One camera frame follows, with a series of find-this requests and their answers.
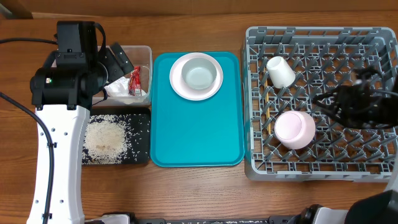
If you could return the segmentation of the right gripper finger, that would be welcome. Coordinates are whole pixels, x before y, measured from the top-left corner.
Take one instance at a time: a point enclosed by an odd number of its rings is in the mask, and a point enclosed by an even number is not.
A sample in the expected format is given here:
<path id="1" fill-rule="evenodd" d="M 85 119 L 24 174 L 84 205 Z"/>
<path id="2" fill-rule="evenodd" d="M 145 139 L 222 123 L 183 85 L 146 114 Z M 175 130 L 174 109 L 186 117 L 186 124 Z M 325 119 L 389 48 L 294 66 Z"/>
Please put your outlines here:
<path id="1" fill-rule="evenodd" d="M 332 91 L 328 91 L 326 93 L 322 93 L 319 95 L 316 95 L 312 98 L 312 103 L 313 104 L 319 104 L 322 100 L 327 99 L 327 98 L 333 98 L 334 102 L 340 102 L 340 89 L 335 88 Z"/>
<path id="2" fill-rule="evenodd" d="M 345 119 L 345 116 L 341 110 L 341 104 L 332 104 L 332 105 L 317 104 L 317 106 L 320 107 L 321 111 L 324 114 L 326 114 L 333 120 Z"/>

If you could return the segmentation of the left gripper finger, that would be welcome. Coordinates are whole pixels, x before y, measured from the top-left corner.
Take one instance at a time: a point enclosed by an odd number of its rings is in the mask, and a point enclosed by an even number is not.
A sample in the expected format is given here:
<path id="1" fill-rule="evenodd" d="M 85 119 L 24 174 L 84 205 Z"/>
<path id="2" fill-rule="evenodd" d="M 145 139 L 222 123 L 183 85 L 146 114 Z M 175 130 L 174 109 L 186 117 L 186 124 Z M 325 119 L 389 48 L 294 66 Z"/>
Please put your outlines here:
<path id="1" fill-rule="evenodd" d="M 110 49 L 115 57 L 114 61 L 116 62 L 116 68 L 122 72 L 123 75 L 126 75 L 134 70 L 133 64 L 118 42 L 115 42 L 113 45 L 111 45 Z"/>
<path id="2" fill-rule="evenodd" d="M 124 76 L 123 61 L 119 52 L 114 53 L 110 48 L 105 48 L 104 57 L 100 62 L 108 71 L 108 83 L 115 82 Z"/>

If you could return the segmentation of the white tissue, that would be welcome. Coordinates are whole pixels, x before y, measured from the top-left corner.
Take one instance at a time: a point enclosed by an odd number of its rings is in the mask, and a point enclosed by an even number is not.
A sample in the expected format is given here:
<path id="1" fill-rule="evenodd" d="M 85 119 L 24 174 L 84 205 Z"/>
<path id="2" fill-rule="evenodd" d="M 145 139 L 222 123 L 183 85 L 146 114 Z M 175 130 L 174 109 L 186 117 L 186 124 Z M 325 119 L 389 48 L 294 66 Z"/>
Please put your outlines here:
<path id="1" fill-rule="evenodd" d="M 144 90 L 133 90 L 130 87 L 130 78 L 121 77 L 115 82 L 105 86 L 105 90 L 108 96 L 117 97 L 117 96 L 146 96 L 146 92 Z"/>

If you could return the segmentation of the red snack wrapper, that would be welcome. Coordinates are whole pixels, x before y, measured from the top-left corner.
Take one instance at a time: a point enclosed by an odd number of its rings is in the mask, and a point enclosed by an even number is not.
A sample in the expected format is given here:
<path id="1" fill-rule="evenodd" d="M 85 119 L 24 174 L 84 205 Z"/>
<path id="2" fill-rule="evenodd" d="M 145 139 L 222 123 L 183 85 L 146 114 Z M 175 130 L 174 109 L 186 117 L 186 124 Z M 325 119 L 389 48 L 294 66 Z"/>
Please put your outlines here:
<path id="1" fill-rule="evenodd" d="M 134 70 L 130 73 L 129 79 L 129 94 L 131 96 L 141 96 L 141 81 L 140 81 L 141 67 L 135 66 Z"/>

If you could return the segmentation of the small pink-white bowl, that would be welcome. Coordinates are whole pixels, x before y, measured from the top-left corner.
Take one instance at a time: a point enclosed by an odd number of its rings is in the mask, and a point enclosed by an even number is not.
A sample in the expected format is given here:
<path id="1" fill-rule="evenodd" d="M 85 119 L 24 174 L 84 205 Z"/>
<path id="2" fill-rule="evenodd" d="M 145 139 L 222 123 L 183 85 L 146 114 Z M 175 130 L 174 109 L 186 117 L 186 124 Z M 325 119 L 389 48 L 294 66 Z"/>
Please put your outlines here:
<path id="1" fill-rule="evenodd" d="M 286 111 L 276 119 L 276 138 L 289 149 L 301 149 L 309 145 L 315 136 L 315 121 L 306 112 Z"/>

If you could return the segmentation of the white cup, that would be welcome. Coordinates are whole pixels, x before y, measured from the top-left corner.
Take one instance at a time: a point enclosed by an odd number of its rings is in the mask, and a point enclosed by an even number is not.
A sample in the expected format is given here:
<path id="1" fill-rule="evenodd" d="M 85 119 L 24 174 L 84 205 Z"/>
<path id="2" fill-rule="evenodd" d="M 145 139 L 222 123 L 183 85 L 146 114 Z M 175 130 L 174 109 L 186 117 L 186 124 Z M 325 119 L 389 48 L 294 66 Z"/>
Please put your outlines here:
<path id="1" fill-rule="evenodd" d="M 295 72 L 281 56 L 272 57 L 266 68 L 275 88 L 289 87 L 295 81 Z"/>

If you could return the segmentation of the large white plate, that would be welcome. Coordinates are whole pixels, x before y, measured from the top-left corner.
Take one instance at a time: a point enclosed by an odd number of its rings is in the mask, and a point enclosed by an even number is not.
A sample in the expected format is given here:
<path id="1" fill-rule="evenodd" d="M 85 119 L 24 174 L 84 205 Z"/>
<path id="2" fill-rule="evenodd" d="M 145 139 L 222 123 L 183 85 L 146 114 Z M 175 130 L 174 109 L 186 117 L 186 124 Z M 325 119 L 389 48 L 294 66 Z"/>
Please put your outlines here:
<path id="1" fill-rule="evenodd" d="M 210 62 L 212 62 L 213 65 L 216 67 L 215 81 L 207 89 L 194 90 L 190 88 L 182 78 L 182 67 L 188 60 L 193 58 L 205 58 Z M 170 69 L 169 80 L 174 92 L 176 92 L 176 94 L 178 94 L 182 98 L 191 101 L 201 101 L 211 98 L 221 88 L 223 84 L 223 70 L 221 68 L 221 65 L 217 62 L 217 60 L 214 57 L 208 54 L 194 52 L 194 53 L 185 54 L 174 62 L 172 68 Z"/>

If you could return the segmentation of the grey shallow bowl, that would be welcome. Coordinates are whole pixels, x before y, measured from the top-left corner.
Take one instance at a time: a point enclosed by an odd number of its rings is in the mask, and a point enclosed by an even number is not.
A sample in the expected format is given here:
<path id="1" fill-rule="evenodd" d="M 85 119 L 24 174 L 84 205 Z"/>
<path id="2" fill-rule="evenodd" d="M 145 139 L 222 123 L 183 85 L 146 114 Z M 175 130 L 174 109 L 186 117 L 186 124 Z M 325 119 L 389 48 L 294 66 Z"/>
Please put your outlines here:
<path id="1" fill-rule="evenodd" d="M 193 58 L 182 67 L 184 82 L 194 90 L 209 88 L 216 78 L 216 67 L 205 58 Z"/>

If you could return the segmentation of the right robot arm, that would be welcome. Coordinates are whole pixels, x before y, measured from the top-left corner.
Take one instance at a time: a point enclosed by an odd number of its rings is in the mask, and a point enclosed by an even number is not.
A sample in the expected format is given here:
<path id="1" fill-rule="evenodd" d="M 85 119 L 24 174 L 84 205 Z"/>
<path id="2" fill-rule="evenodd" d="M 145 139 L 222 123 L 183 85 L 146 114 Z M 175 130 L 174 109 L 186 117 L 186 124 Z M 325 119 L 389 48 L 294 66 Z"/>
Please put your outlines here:
<path id="1" fill-rule="evenodd" d="M 351 129 L 391 129 L 397 126 L 397 83 L 387 90 L 373 67 L 354 69 L 356 83 L 340 85 L 314 96 L 312 103 L 332 120 Z M 311 205 L 289 223 L 397 223 L 397 165 L 386 189 L 354 203 L 349 210 Z"/>

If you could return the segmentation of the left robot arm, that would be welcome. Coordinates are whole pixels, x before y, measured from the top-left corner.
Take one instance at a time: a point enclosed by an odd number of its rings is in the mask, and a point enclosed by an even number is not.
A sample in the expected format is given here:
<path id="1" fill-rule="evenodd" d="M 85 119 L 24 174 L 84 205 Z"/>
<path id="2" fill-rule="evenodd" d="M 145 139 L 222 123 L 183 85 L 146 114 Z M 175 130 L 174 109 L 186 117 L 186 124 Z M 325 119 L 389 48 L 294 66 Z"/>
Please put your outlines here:
<path id="1" fill-rule="evenodd" d="M 30 81 L 38 157 L 28 223 L 84 223 L 82 150 L 93 96 L 133 66 L 122 47 L 59 47 Z"/>

